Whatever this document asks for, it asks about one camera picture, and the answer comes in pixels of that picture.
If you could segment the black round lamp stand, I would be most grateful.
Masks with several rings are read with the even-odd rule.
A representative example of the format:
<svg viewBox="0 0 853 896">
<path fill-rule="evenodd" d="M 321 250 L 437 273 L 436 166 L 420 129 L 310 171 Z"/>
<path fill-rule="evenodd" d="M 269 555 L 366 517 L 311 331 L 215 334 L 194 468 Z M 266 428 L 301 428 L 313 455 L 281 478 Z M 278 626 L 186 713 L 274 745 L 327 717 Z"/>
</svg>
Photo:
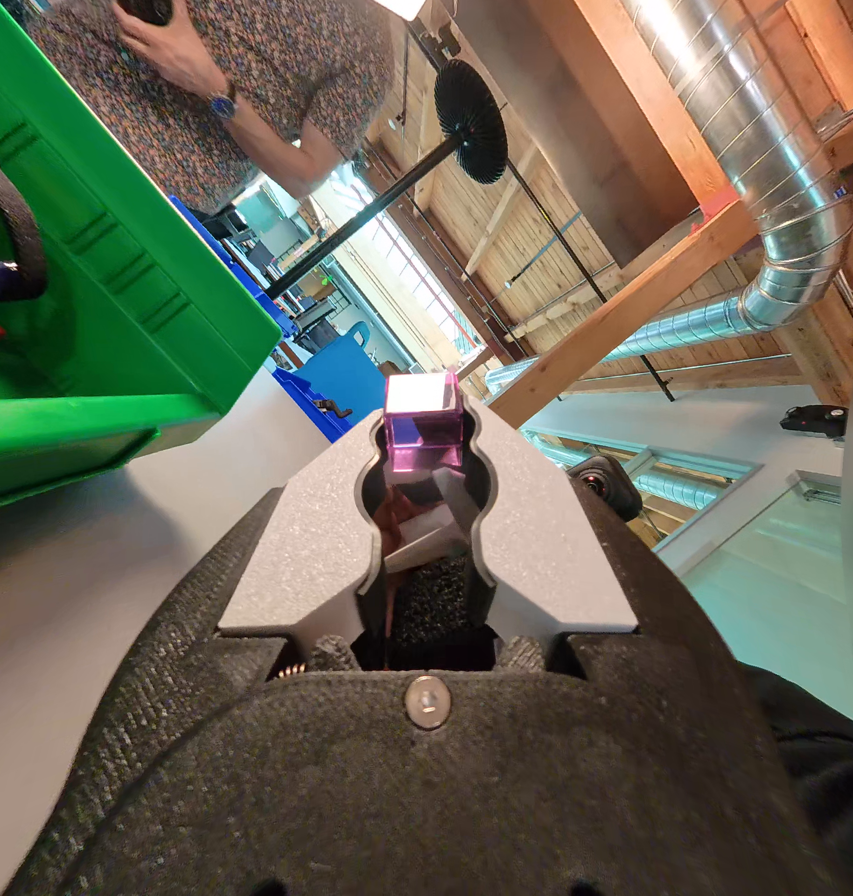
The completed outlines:
<svg viewBox="0 0 853 896">
<path fill-rule="evenodd" d="M 498 181 L 508 159 L 507 136 L 500 107 L 481 75 L 465 61 L 448 61 L 436 75 L 433 105 L 442 142 L 267 287 L 264 294 L 269 299 L 278 298 L 298 284 L 447 158 L 454 156 L 459 168 L 479 185 Z"/>
</svg>

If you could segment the person's right forearm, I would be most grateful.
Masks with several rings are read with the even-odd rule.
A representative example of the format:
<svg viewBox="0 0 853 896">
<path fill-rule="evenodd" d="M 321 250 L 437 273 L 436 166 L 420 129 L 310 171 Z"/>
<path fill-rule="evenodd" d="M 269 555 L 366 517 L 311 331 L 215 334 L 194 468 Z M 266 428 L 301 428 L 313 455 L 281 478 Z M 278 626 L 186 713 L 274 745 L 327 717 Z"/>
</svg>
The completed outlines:
<svg viewBox="0 0 853 896">
<path fill-rule="evenodd" d="M 739 666 L 813 829 L 853 878 L 853 720 L 784 678 Z"/>
</svg>

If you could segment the large silver air duct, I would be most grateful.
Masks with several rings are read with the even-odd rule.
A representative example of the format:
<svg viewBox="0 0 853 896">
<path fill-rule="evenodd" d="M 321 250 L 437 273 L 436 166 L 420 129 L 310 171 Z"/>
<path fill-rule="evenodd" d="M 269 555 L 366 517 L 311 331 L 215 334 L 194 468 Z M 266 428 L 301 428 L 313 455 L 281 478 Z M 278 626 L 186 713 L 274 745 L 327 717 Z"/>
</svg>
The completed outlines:
<svg viewBox="0 0 853 896">
<path fill-rule="evenodd" d="M 764 247 L 739 292 L 645 324 L 600 362 L 777 330 L 826 296 L 853 229 L 828 151 L 740 2 L 622 2 L 753 218 Z"/>
</svg>

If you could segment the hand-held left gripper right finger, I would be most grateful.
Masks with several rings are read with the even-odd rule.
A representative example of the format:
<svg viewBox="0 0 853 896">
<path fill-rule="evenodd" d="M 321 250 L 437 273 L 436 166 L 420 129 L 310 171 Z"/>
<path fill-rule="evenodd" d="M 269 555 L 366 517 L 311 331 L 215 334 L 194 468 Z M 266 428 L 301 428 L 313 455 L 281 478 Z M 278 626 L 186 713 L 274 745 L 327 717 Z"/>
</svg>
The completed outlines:
<svg viewBox="0 0 853 896">
<path fill-rule="evenodd" d="M 464 398 L 486 471 L 470 530 L 468 614 L 504 641 L 634 633 L 638 620 L 565 472 L 488 406 Z"/>
</svg>

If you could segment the purple transparent cube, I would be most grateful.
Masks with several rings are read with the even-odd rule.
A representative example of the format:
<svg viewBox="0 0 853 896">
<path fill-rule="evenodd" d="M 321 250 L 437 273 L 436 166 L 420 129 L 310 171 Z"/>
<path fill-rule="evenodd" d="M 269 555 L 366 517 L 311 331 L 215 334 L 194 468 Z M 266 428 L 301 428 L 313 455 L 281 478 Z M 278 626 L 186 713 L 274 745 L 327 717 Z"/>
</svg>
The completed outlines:
<svg viewBox="0 0 853 896">
<path fill-rule="evenodd" d="M 384 427 L 391 475 L 398 481 L 414 480 L 441 468 L 460 469 L 463 415 L 454 372 L 389 377 Z"/>
</svg>

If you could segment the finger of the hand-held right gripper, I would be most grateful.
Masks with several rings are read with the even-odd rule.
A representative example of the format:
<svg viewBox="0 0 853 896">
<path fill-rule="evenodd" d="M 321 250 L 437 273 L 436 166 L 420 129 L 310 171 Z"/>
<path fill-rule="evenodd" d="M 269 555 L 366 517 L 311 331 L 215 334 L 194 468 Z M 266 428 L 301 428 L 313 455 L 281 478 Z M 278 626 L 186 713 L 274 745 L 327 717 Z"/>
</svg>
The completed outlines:
<svg viewBox="0 0 853 896">
<path fill-rule="evenodd" d="M 446 507 L 432 512 L 433 529 L 446 528 L 454 522 L 460 530 L 470 531 L 475 522 L 475 500 L 468 492 L 464 474 L 432 474 L 432 480 Z"/>
<path fill-rule="evenodd" d="M 447 504 L 437 504 L 407 520 L 383 521 L 383 562 L 387 571 L 406 571 L 451 555 L 458 549 L 458 523 Z"/>
</svg>

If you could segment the green plastic bin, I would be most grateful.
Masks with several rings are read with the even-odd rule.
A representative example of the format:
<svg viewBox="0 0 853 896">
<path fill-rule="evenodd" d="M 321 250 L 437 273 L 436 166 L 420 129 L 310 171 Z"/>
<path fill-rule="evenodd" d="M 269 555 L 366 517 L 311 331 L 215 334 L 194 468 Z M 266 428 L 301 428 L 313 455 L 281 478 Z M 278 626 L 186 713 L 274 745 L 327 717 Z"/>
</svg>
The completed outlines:
<svg viewBox="0 0 853 896">
<path fill-rule="evenodd" d="M 280 328 L 0 4 L 0 506 L 193 442 Z"/>
</svg>

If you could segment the black wall speaker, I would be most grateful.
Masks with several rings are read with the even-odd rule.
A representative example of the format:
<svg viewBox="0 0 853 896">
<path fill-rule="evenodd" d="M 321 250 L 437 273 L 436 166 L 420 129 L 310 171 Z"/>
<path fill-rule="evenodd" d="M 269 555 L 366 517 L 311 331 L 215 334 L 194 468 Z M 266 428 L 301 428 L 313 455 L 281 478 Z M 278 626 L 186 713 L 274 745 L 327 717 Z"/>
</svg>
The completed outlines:
<svg viewBox="0 0 853 896">
<path fill-rule="evenodd" d="M 813 404 L 788 409 L 779 425 L 785 431 L 821 435 L 831 441 L 840 441 L 846 436 L 847 420 L 846 407 Z"/>
</svg>

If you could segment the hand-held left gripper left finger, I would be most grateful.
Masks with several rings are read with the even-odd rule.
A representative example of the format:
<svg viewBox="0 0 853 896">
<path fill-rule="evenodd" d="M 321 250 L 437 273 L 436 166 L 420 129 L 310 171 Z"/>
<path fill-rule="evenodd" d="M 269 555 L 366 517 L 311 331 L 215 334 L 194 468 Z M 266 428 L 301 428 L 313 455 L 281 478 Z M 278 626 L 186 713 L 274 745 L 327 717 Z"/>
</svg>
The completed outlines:
<svg viewBox="0 0 853 896">
<path fill-rule="evenodd" d="M 226 636 L 282 636 L 308 657 L 386 627 L 384 413 L 376 410 L 289 479 L 219 620 Z"/>
</svg>

